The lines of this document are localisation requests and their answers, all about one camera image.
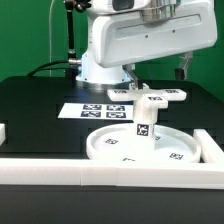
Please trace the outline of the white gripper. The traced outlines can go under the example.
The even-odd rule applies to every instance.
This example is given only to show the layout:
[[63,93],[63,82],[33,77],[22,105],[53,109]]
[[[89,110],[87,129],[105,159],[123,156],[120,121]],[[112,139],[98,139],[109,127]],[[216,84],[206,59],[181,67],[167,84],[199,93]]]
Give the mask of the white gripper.
[[93,55],[102,67],[123,65],[129,88],[143,88],[131,63],[181,54],[177,80],[186,80],[194,50],[217,40],[214,0],[183,0],[169,19],[146,21],[139,11],[96,18],[92,27]]

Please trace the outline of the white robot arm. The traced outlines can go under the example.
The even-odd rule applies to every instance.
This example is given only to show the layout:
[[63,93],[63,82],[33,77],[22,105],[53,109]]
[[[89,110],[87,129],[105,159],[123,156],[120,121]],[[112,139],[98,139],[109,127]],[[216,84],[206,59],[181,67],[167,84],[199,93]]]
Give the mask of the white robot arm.
[[193,52],[217,40],[214,0],[90,0],[88,48],[77,80],[106,88],[134,80],[132,66],[179,54],[178,79]]

